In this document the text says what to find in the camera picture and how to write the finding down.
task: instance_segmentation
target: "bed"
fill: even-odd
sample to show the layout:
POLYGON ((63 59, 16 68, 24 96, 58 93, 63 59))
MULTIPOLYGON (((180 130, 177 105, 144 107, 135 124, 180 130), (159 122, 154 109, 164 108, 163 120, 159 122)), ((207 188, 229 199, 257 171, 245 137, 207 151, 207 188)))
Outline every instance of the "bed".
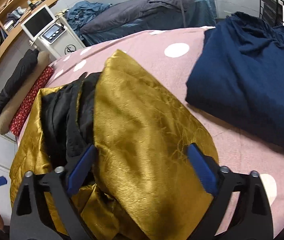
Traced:
MULTIPOLYGON (((186 11, 185 17, 187 27, 215 26, 217 15, 214 0, 194 0, 186 11)), ((81 38, 88 47, 144 30, 173 30, 182 27, 181 12, 164 8, 157 13, 135 19, 122 26, 99 30, 94 33, 88 33, 84 25, 81 28, 81 38)))
MULTIPOLYGON (((173 93, 205 126, 215 143, 220 165, 226 165, 234 172, 247 174, 257 170, 261 174, 271 203, 275 237, 284 228, 284 150, 195 109, 185 101, 185 84, 202 53, 204 32, 208 28, 211 27, 143 31, 76 51, 51 64, 55 73, 46 87, 70 83, 84 72, 102 71, 106 59, 115 50, 124 51, 173 93)), ((26 124, 27 121, 17 138, 18 143, 26 124)), ((236 200, 237 195, 234 194, 218 233, 227 229, 236 200)))

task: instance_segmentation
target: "metal screw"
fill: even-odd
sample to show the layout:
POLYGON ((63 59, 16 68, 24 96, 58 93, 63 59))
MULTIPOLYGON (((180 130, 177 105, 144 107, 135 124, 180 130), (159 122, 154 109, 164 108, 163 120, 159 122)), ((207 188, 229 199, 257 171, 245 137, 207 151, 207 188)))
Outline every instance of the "metal screw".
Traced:
POLYGON ((250 173, 253 177, 258 178, 259 177, 259 173, 257 171, 251 171, 250 173))
POLYGON ((61 173, 61 172, 64 171, 64 167, 62 167, 62 166, 56 167, 56 168, 54 169, 54 171, 55 171, 55 173, 61 173))
POLYGON ((223 173, 229 173, 230 172, 229 168, 226 167, 226 166, 221 166, 220 171, 223 172, 223 173))
POLYGON ((32 171, 27 171, 24 176, 26 176, 27 178, 31 177, 33 175, 32 171))

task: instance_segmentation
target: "gold satin fabric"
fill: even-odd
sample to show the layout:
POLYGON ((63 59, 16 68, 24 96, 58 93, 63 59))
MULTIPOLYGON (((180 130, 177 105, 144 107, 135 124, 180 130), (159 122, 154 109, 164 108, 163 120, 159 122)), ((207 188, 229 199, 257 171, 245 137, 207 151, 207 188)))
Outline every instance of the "gold satin fabric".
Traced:
MULTIPOLYGON (((50 172, 43 148, 41 97, 37 95, 13 161, 11 203, 26 171, 50 172)), ((106 239, 187 239, 212 200, 185 154, 195 142, 218 162, 210 134, 201 123, 135 60, 116 51, 96 86, 93 167, 96 184, 84 186, 72 201, 97 237, 106 239)), ((46 194, 57 229, 66 234, 46 194)))

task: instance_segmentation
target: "red floral fabric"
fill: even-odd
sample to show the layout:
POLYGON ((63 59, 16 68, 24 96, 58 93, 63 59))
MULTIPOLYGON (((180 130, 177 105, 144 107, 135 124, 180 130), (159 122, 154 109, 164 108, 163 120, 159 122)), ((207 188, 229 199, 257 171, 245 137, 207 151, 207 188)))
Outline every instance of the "red floral fabric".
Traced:
POLYGON ((10 124, 10 131, 15 136, 19 136, 22 130, 22 127, 31 112, 31 108, 33 102, 35 100, 36 95, 38 94, 41 88, 44 88, 47 84, 50 77, 53 75, 54 69, 52 67, 46 67, 41 76, 35 81, 34 85, 32 86, 29 93, 24 98, 21 106, 19 107, 18 111, 15 113, 11 124, 10 124))

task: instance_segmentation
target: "grey blanket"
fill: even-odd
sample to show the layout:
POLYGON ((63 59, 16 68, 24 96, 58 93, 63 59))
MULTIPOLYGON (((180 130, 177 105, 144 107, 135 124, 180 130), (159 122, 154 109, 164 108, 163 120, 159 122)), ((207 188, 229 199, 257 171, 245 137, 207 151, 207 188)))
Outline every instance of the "grey blanket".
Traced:
MULTIPOLYGON (((194 0, 182 0, 184 10, 194 0)), ((164 9, 181 11, 179 0, 129 0, 111 6, 85 24, 80 33, 98 33, 111 30, 135 19, 157 13, 164 9)))

